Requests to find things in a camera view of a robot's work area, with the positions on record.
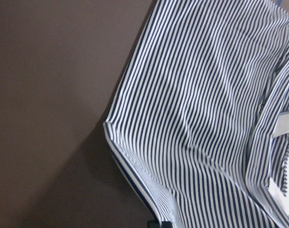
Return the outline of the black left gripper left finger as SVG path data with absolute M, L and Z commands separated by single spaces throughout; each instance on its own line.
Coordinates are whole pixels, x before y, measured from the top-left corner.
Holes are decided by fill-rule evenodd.
M 158 228 L 158 221 L 156 220 L 149 220 L 147 222 L 148 228 Z

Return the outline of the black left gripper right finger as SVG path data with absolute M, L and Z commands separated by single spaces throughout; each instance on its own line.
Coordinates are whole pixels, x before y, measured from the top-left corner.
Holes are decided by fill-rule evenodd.
M 170 221 L 162 221 L 161 228 L 172 228 L 172 222 Z

